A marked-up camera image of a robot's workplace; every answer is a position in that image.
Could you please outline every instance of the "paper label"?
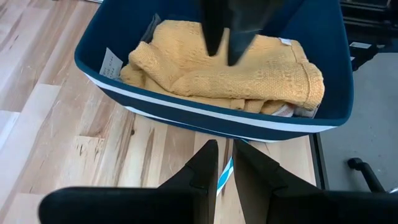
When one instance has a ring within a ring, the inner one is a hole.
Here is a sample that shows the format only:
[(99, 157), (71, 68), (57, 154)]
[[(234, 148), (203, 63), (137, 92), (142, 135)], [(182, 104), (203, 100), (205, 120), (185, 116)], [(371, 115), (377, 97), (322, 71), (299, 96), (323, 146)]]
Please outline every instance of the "paper label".
[(109, 48), (106, 48), (105, 57), (99, 74), (113, 80), (118, 80), (122, 65), (123, 61), (120, 60)]
[(278, 111), (276, 111), (272, 115), (290, 118), (293, 116), (293, 113), (294, 113), (294, 106), (290, 104), (285, 104), (283, 107), (281, 107)]
[(289, 39), (285, 39), (285, 38), (280, 38), (280, 37), (279, 37), (279, 40), (280, 40), (284, 45), (289, 45), (289, 46), (292, 45), (292, 41), (289, 40)]
[(349, 46), (350, 47), (362, 48), (362, 49), (368, 49), (372, 45), (371, 44), (365, 44), (365, 43), (359, 43), (359, 42), (352, 42)]
[(152, 17), (152, 21), (148, 25), (147, 30), (145, 31), (145, 34), (141, 37), (141, 41), (144, 41), (145, 43), (150, 43), (152, 39), (154, 38), (154, 32), (155, 28), (157, 25), (159, 25), (162, 22), (162, 19), (159, 17), (158, 14), (155, 14)]

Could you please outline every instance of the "black chair leg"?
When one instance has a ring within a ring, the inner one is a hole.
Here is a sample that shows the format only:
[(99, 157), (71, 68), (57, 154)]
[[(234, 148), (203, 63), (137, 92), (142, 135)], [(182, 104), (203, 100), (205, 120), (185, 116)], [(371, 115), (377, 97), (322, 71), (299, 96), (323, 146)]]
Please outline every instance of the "black chair leg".
[(360, 158), (351, 158), (347, 164), (349, 168), (362, 172), (371, 192), (386, 192), (368, 163), (363, 162)]

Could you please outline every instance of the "yellow towel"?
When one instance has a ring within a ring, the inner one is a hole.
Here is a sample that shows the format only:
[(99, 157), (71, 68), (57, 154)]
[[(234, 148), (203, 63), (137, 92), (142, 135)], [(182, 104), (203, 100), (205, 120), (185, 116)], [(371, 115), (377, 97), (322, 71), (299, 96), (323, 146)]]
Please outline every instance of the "yellow towel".
[(319, 69), (300, 44), (258, 35), (241, 61), (226, 65), (224, 33), (218, 55), (209, 57), (200, 24), (163, 21), (150, 44), (141, 42), (121, 70), (123, 82), (209, 105), (272, 114), (285, 102), (313, 110), (324, 92)]

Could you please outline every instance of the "white tag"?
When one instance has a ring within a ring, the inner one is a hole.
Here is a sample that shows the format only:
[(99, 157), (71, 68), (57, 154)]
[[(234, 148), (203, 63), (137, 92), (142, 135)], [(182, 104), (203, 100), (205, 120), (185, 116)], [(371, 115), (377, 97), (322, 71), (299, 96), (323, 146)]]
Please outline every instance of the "white tag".
[(294, 113), (294, 106), (287, 103), (287, 104), (283, 105), (278, 111), (276, 111), (272, 115), (290, 118), (293, 116), (293, 113)]
[(102, 62), (100, 75), (111, 78), (113, 80), (119, 79), (120, 69), (122, 69), (123, 61), (120, 60), (109, 48), (106, 48), (104, 61)]
[(285, 39), (285, 38), (280, 38), (280, 37), (279, 37), (279, 40), (280, 40), (280, 41), (282, 42), (282, 44), (284, 44), (284, 45), (289, 45), (289, 46), (292, 45), (292, 41), (289, 40), (289, 39)]
[(365, 44), (365, 43), (359, 43), (359, 42), (352, 42), (349, 46), (350, 46), (350, 47), (357, 47), (357, 48), (368, 49), (368, 48), (370, 48), (372, 45), (371, 45), (371, 44)]

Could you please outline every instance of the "chair wheel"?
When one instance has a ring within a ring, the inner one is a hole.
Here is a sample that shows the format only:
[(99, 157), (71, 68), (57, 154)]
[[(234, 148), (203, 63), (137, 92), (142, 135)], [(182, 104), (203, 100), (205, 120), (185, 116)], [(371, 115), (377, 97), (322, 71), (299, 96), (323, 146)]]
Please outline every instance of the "chair wheel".
[(363, 163), (363, 161), (360, 158), (351, 158), (347, 161), (348, 167), (356, 170), (358, 170), (358, 165), (361, 163)]

